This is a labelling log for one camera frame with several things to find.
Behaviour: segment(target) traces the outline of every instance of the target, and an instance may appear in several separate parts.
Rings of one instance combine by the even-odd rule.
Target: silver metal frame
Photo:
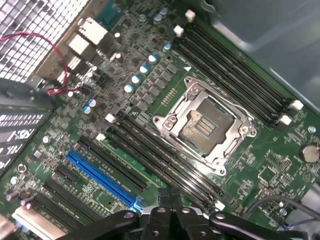
[[[245,137],[257,135],[253,125],[254,118],[245,108],[232,103],[207,83],[190,76],[184,79],[184,83],[187,88],[185,93],[166,116],[155,115],[152,119],[153,123],[159,130],[160,136],[176,149],[211,168],[215,174],[224,176],[227,173],[224,165],[230,155],[235,152]],[[225,141],[203,157],[179,139],[179,132],[188,122],[189,112],[196,110],[207,98],[219,104],[233,116],[234,122],[225,134]]]

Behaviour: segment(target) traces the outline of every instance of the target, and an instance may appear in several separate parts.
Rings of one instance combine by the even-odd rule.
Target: green circuit board
[[[17,200],[10,202],[4,200],[5,195],[12,190],[23,192],[29,196],[43,193],[79,222],[84,225],[89,224],[86,219],[79,216],[76,209],[69,208],[42,187],[50,178],[53,178],[102,217],[128,209],[107,189],[90,179],[63,156],[76,145],[81,135],[94,140],[101,132],[105,116],[115,106],[124,110],[140,125],[156,131],[152,124],[152,117],[155,115],[164,116],[169,112],[186,90],[183,83],[185,77],[191,76],[210,83],[210,80],[203,73],[181,58],[178,53],[173,50],[163,51],[163,44],[170,40],[174,26],[184,19],[184,15],[175,10],[175,3],[165,3],[169,13],[160,24],[155,24],[153,15],[162,5],[163,3],[160,1],[152,1],[152,3],[148,1],[146,4],[144,0],[137,0],[125,9],[125,6],[115,5],[114,1],[111,1],[102,10],[97,21],[112,35],[121,32],[123,42],[113,45],[110,51],[105,53],[105,59],[102,62],[96,62],[108,75],[103,86],[97,86],[91,93],[90,97],[97,101],[97,106],[92,109],[90,114],[84,114],[83,107],[88,97],[61,96],[57,100],[59,105],[57,110],[36,133],[28,147],[1,179],[0,213],[10,217],[19,206]],[[146,22],[139,21],[140,14],[147,16]],[[266,82],[284,96],[292,97],[288,91],[220,33],[202,20],[197,19],[197,21],[216,40],[233,53],[237,53],[238,57],[243,59],[243,62]],[[110,61],[109,56],[114,52],[121,52],[124,62]],[[139,67],[147,63],[150,54],[158,56],[157,63],[149,65],[148,74],[143,75],[141,83],[134,86],[133,93],[125,93],[124,86],[138,72]],[[152,103],[141,107],[139,103],[142,101],[142,96],[148,93],[150,86],[153,85],[152,78],[157,79],[164,75],[167,81],[163,88],[158,89],[158,96],[152,99]],[[308,132],[308,127],[316,126],[319,120],[319,117],[305,106],[302,110],[294,113],[292,123],[284,130],[269,128],[256,121],[257,136],[244,140],[227,161],[225,165],[227,174],[223,177],[213,174],[209,168],[203,167],[201,164],[192,161],[191,163],[223,189],[228,196],[228,204],[224,203],[225,198],[219,200],[226,204],[224,211],[233,214],[240,214],[243,209],[256,200],[272,194],[282,194],[300,199],[319,179],[320,163],[307,164],[297,156],[301,145],[320,143],[316,134]],[[49,138],[48,143],[44,143],[44,137]],[[167,185],[155,175],[146,172],[144,166],[139,163],[139,159],[128,155],[125,149],[114,148],[108,141],[96,141],[95,143],[117,156],[128,168],[139,173],[147,183],[147,187],[143,191],[138,190],[127,179],[113,172],[98,159],[86,155],[85,152],[82,153],[83,156],[106,175],[115,178],[128,192],[134,196],[140,196],[144,206],[156,205],[158,202],[157,188],[165,188]],[[34,155],[36,151],[39,151],[41,156],[38,159],[32,159],[31,155]],[[19,174],[17,172],[19,164],[27,166],[25,173]],[[71,185],[56,174],[53,175],[58,165],[68,167],[81,179]],[[11,183],[13,177],[17,177],[15,185]],[[186,206],[190,206],[188,200],[185,200],[184,203]],[[271,203],[252,214],[250,220],[269,229],[276,229],[279,224],[275,220],[275,216],[279,217],[279,210],[280,208],[275,203]],[[65,232],[70,231],[45,211],[42,214]],[[35,238],[31,233],[17,231],[17,234],[21,239]]]

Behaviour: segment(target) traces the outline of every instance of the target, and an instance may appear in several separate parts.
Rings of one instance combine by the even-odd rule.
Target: motherboard
[[[57,97],[2,174],[0,213],[26,221],[19,207],[35,209],[69,233],[141,214],[167,187],[205,214],[300,200],[319,179],[319,117],[179,1],[124,2],[95,16],[107,40],[68,79],[85,87]],[[269,202],[249,220],[277,229],[292,210]]]

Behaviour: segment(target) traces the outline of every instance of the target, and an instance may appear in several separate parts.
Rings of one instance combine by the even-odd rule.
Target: blue pcie slot
[[[144,207],[140,205],[140,198],[133,196],[131,193],[127,192],[118,183],[106,176],[101,170],[93,166],[88,160],[83,156],[79,155],[74,150],[70,150],[65,158],[68,159],[72,164],[82,170],[89,177],[94,179],[98,184],[103,186],[105,189],[110,191],[118,199],[120,199],[124,204],[129,206],[133,211],[142,212]]]

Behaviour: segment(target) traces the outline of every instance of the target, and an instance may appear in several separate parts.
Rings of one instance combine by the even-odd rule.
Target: red wire
[[[46,37],[42,36],[39,33],[17,31],[15,33],[8,34],[8,35],[1,37],[0,41],[10,40],[10,39],[14,38],[15,36],[32,36],[32,37],[41,38],[53,47],[53,50],[56,52],[56,54],[58,55],[58,57],[60,59],[64,60],[64,57],[63,57],[62,53],[59,51],[59,49],[57,48],[57,46],[55,44],[53,44],[49,39],[47,39]],[[48,89],[48,95],[56,95],[56,94],[61,94],[61,93],[65,93],[65,92],[73,92],[73,91],[78,90],[78,88],[69,89],[66,87],[67,78],[68,78],[68,65],[65,62],[63,63],[63,70],[64,70],[64,78],[63,78],[63,82],[62,82],[62,87],[53,87],[53,88]]]

